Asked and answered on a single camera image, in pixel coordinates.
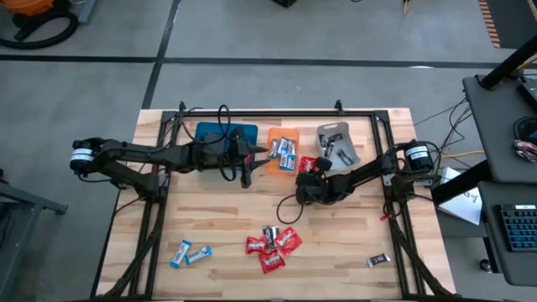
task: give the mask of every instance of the keyboard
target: keyboard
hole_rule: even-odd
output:
[[[510,252],[537,252],[537,205],[498,206]]]

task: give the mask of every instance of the gray floor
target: gray floor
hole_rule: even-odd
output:
[[[63,44],[0,55],[156,56],[172,0],[99,0],[91,24]],[[396,0],[299,0],[285,10],[269,0],[183,0],[169,57],[498,62],[510,49],[490,44],[477,0],[416,0],[407,17]],[[0,10],[0,34],[14,28]],[[37,37],[57,31],[48,24]],[[45,213],[17,277],[17,296],[84,299],[91,290],[117,191],[78,181],[70,144],[133,135],[152,64],[0,61],[0,167],[13,185],[70,205]],[[410,107],[415,122],[457,104],[461,80],[488,70],[164,64],[152,108]],[[448,114],[421,123],[421,139],[440,143]],[[473,121],[449,153],[481,148]],[[475,155],[468,164],[483,160]],[[453,160],[445,165],[464,168]],[[479,240],[445,238],[457,292],[531,301],[537,289],[509,286],[479,270]]]

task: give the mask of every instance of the black stand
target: black stand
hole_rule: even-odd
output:
[[[52,210],[56,215],[64,215],[67,212],[67,206],[13,188],[4,180],[0,180],[0,197],[9,199],[0,200],[0,205],[6,208],[6,216],[11,216],[11,211],[21,213],[20,216],[13,219],[6,218],[13,221],[14,230],[10,232],[11,235],[4,238],[5,243],[0,246],[0,301],[8,301],[14,275],[23,259],[24,250],[34,233],[41,211]],[[3,227],[11,228],[10,223],[6,223]]]

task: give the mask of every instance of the wooden tabletop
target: wooden tabletop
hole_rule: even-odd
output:
[[[133,143],[155,145],[160,110],[141,111]],[[389,109],[396,143],[415,138],[409,109]],[[189,118],[186,126],[194,132],[200,121]],[[267,146],[272,127],[300,131],[300,154],[316,157],[315,130],[322,124],[345,121],[350,125],[352,142],[365,164],[376,157],[371,124],[365,117],[234,117],[234,123],[258,126],[258,145]],[[180,132],[178,143],[189,139]],[[238,180],[227,182],[218,170],[190,174],[173,173],[164,220],[154,299],[396,299],[401,297],[394,250],[387,222],[382,222],[384,203],[380,179],[356,189],[354,194],[333,206],[312,205],[293,228],[304,243],[290,256],[285,267],[263,274],[257,254],[246,255],[248,236],[261,237],[261,227],[275,225],[276,205],[295,192],[295,174],[269,174],[263,167],[252,175],[252,186],[242,189]],[[422,195],[428,190],[417,189]],[[125,190],[117,206],[136,198]],[[294,199],[282,206],[282,218],[292,220],[299,212]],[[418,252],[430,271],[454,292],[449,263],[442,241],[435,208],[428,200],[409,203]],[[108,291],[133,259],[143,202],[135,203],[114,218],[112,232],[97,293]],[[174,269],[170,259],[181,240],[192,242],[190,252],[210,245],[213,255],[190,266]],[[387,253],[392,262],[368,268],[366,258]],[[409,283],[415,289],[411,265],[405,256]],[[140,288],[145,284],[143,266]]]

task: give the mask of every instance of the desk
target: desk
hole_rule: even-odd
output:
[[[162,115],[160,110],[141,111],[134,143],[155,145]],[[409,109],[390,109],[394,141],[415,138]],[[192,132],[200,121],[188,118]],[[258,125],[258,145],[266,146],[272,127],[300,130],[299,155],[315,156],[315,129],[321,124],[350,124],[352,141],[365,164],[376,157],[371,122],[364,117],[233,117],[232,122]],[[189,139],[182,132],[178,143]],[[139,164],[129,164],[137,168]],[[261,226],[279,225],[275,215],[279,201],[295,191],[295,174],[268,174],[261,167],[252,175],[252,186],[241,189],[238,181],[226,182],[220,172],[172,174],[154,299],[371,299],[400,298],[394,261],[368,268],[367,257],[394,255],[388,223],[381,222],[384,203],[381,180],[360,186],[343,202],[333,206],[307,206],[294,224],[303,245],[286,258],[285,268],[263,275],[256,255],[245,255],[247,236],[261,236]],[[426,190],[418,190],[426,195]],[[119,196],[117,206],[136,197],[133,190]],[[292,200],[282,206],[284,220],[298,213]],[[112,222],[106,256],[98,277],[97,294],[106,293],[130,264],[137,246],[144,203],[119,212]],[[435,208],[430,201],[409,203],[417,249],[430,271],[454,292]],[[182,239],[193,242],[192,250],[211,245],[213,256],[191,266],[173,269],[169,260]],[[414,288],[409,260],[405,261],[410,288]],[[140,284],[144,283],[142,274]]]
[[[489,222],[489,236],[496,248],[496,255],[505,280],[512,285],[537,286],[535,253],[511,253],[503,240],[503,230],[498,223],[496,205],[533,205],[537,187],[530,185],[479,183],[479,194],[483,200],[483,213]]]
[[[467,77],[462,84],[487,159],[433,190],[435,201],[449,200],[480,181],[536,185],[537,169],[513,150],[513,124],[521,117],[535,116],[516,90],[520,82],[504,80],[493,91],[482,88],[476,77]]]

